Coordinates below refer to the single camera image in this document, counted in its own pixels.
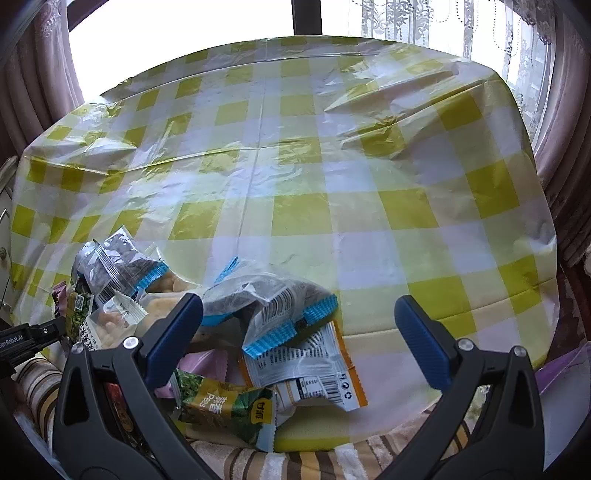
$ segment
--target snack bag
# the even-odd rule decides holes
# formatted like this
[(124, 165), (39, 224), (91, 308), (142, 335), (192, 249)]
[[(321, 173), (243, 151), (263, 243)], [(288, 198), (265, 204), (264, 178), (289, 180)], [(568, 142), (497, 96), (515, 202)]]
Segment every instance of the snack bag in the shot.
[(244, 318), (248, 328), (242, 350), (256, 358), (325, 319), (337, 306), (336, 295), (316, 283), (235, 257), (203, 293), (203, 323), (215, 325), (230, 314)]
[(67, 307), (67, 284), (63, 280), (51, 288), (51, 298), (55, 304), (54, 315), (56, 317), (66, 316)]
[[(197, 288), (189, 292), (203, 296), (203, 289)], [(184, 297), (187, 292), (179, 293), (148, 293), (144, 295), (139, 304), (148, 312), (135, 332), (142, 336), (160, 318), (166, 317), (175, 305)], [(245, 322), (234, 317), (229, 317), (218, 325), (199, 326), (193, 336), (187, 351), (203, 352), (214, 348), (239, 349), (242, 346), (246, 332)]]
[(249, 388), (176, 371), (183, 423), (227, 430), (249, 445), (273, 451), (276, 430), (275, 392)]
[(80, 341), (89, 350), (113, 348), (134, 335), (137, 324), (147, 312), (127, 295), (118, 291), (113, 298), (87, 317), (80, 327)]
[(94, 248), (88, 242), (76, 255), (72, 276), (84, 276), (99, 307), (116, 291), (135, 297), (168, 270), (164, 262), (142, 253), (124, 226), (104, 242), (92, 243)]
[[(156, 246), (156, 244), (150, 245), (144, 253), (150, 258), (168, 265), (167, 261), (162, 255), (162, 252), (158, 246)], [(146, 293), (170, 293), (193, 290), (199, 287), (200, 285), (197, 285), (196, 283), (181, 277), (169, 269), (164, 275), (162, 275), (162, 277), (160, 277), (158, 280), (155, 280), (148, 287), (146, 287), (145, 291)]]
[(77, 342), (80, 327), (90, 315), (95, 296), (92, 293), (78, 293), (70, 289), (66, 303), (66, 334), (72, 342)]
[(278, 412), (293, 413), (304, 400), (307, 405), (332, 404), (345, 411), (367, 405), (359, 377), (334, 322), (314, 332), (297, 348), (279, 346), (257, 359), (239, 360), (247, 385), (275, 385)]
[[(223, 382), (228, 370), (228, 352), (214, 349), (206, 352), (188, 353), (180, 359), (178, 369)], [(165, 386), (154, 390), (154, 395), (158, 398), (174, 398), (173, 384), (175, 382), (176, 376), (173, 374)]]
[(132, 447), (145, 450), (144, 439), (141, 433), (136, 428), (136, 425), (129, 415), (127, 403), (123, 397), (123, 392), (118, 384), (106, 383), (105, 391), (109, 399), (109, 405), (114, 418), (118, 419), (115, 422), (121, 437), (127, 440)]

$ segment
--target striped fabric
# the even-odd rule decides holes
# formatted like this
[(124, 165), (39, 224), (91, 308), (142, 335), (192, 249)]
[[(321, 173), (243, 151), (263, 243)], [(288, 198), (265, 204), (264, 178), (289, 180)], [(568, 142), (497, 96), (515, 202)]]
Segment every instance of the striped fabric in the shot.
[[(18, 368), (15, 379), (51, 448), (61, 372), (38, 355)], [(428, 409), (385, 435), (345, 443), (328, 452), (264, 453), (201, 440), (191, 446), (225, 480), (373, 480), (410, 442), (430, 413)], [(462, 450), (469, 433), (462, 422), (444, 458)]]
[(15, 377), (27, 399), (41, 437), (50, 445), (61, 372), (37, 355), (17, 368)]
[[(263, 453), (201, 440), (191, 446), (225, 480), (373, 480), (410, 442), (430, 413), (426, 410), (386, 435), (345, 443), (328, 452)], [(462, 422), (443, 457), (462, 450), (468, 436), (468, 426)]]

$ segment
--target blue gripper pad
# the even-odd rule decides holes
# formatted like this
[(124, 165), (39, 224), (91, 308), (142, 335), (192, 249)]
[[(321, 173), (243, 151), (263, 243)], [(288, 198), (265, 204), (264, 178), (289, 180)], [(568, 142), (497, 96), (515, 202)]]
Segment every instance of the blue gripper pad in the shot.
[[(449, 346), (454, 340), (451, 334), (441, 323), (431, 320), (410, 295), (396, 301), (394, 319), (429, 385), (445, 392), (452, 384), (449, 354), (453, 353), (449, 351)], [(443, 337), (447, 352), (434, 333)]]
[(201, 299), (187, 293), (166, 318), (156, 321), (148, 329), (140, 349), (140, 355), (145, 358), (144, 381), (148, 390), (166, 385), (202, 319)]

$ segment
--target plastic tablecloth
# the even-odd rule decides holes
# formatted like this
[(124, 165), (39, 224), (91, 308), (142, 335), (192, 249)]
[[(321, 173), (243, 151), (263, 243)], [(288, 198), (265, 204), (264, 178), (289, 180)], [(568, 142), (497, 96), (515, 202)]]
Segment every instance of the plastic tablecloth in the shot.
[(66, 115), (18, 168), (14, 321), (50, 318), (82, 243), (121, 225), (200, 283), (238, 254), (338, 295), (369, 405), (299, 408), (277, 450), (364, 439), (436, 398), (396, 329), (403, 294), (456, 337), (522, 344), (536, 364), (557, 321), (556, 236), (511, 93), (489, 68), (426, 48), (230, 44)]

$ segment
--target pink curtain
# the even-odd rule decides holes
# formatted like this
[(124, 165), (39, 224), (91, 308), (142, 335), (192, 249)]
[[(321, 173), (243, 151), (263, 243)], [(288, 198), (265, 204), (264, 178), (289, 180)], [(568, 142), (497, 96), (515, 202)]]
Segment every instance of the pink curtain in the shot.
[(556, 15), (556, 60), (534, 156), (568, 267), (591, 243), (591, 56), (572, 23)]
[(48, 0), (0, 70), (0, 165), (83, 103), (65, 0)]

